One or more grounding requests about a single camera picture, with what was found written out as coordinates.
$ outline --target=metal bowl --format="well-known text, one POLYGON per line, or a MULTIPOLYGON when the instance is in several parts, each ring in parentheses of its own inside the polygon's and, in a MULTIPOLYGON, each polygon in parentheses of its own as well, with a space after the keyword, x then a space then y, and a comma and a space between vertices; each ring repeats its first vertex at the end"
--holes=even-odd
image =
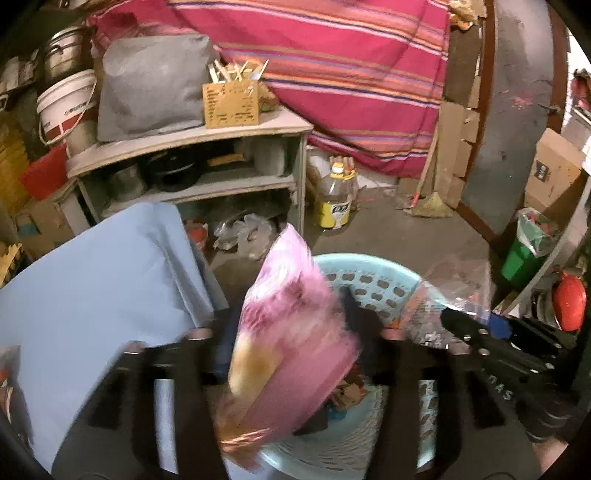
POLYGON ((90 55, 90 30, 84 25, 59 31, 47 43, 43 51, 43 88, 93 67, 90 55))

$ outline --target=pink plastic bag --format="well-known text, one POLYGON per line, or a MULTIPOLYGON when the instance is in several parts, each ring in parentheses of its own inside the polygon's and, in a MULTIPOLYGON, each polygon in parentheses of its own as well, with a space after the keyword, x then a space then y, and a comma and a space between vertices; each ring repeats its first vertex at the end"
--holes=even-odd
MULTIPOLYGON (((337 297, 306 243, 287 225, 246 294, 230 393, 216 415, 222 449, 247 447, 252 459, 261 445, 297 430, 357 357, 358 343, 345 331, 337 297)), ((243 457, 237 461, 250 466, 243 457)))

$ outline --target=orange item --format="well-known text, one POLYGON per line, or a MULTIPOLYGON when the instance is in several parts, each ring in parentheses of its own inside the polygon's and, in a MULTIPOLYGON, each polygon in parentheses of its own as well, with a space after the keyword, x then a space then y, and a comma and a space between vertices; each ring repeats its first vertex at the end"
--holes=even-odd
POLYGON ((565 332, 579 330, 583 324, 587 294, 583 282, 574 275, 562 273, 562 280, 552 295, 556 319, 565 332))

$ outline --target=metal pot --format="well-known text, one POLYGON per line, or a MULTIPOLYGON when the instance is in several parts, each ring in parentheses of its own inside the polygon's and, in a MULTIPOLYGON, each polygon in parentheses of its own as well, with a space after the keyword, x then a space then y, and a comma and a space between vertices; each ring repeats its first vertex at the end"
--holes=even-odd
POLYGON ((43 53, 44 89, 93 67, 90 31, 83 25, 61 30, 47 43, 43 53))
POLYGON ((107 180, 111 197, 120 202, 128 202, 142 196, 147 185, 142 178, 136 161, 121 162, 107 180))

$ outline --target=black pot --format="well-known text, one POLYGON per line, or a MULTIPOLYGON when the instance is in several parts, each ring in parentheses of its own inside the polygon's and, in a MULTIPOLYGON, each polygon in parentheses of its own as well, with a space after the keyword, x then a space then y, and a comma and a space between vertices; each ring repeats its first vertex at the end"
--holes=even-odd
POLYGON ((156 188, 163 192, 188 189, 203 173, 203 161, 195 158, 191 149, 178 148, 152 155, 146 172, 156 188))

